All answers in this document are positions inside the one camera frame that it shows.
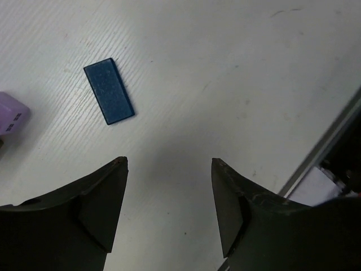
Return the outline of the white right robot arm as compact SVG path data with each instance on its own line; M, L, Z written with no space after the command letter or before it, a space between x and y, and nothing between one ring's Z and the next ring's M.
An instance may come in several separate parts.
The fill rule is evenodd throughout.
M313 167L288 196L289 200L316 206L339 196L345 185L327 171Z

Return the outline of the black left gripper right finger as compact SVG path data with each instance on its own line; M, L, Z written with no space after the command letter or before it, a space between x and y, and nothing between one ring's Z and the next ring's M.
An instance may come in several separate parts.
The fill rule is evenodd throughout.
M222 252L231 270L359 270L360 199L314 207L283 198L212 160Z

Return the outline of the purple wood cube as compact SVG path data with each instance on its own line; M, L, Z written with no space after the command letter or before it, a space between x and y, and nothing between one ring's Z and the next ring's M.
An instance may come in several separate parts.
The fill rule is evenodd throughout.
M1 135L14 133L23 127L30 109L5 92L1 92Z

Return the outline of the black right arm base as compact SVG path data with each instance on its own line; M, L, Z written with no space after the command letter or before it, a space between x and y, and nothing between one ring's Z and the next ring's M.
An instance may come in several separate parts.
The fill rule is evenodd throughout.
M337 186L337 197L360 194L360 109L338 129L319 168Z

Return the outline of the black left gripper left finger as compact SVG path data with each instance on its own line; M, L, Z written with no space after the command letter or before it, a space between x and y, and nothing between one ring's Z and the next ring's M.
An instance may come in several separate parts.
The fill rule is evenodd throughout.
M2 270L103 270L128 175L126 157L17 206L1 207Z

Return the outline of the long dark blue block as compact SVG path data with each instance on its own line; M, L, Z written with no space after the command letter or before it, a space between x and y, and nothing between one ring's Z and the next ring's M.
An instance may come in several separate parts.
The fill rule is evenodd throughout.
M112 58L83 68L107 125L135 115L115 61Z

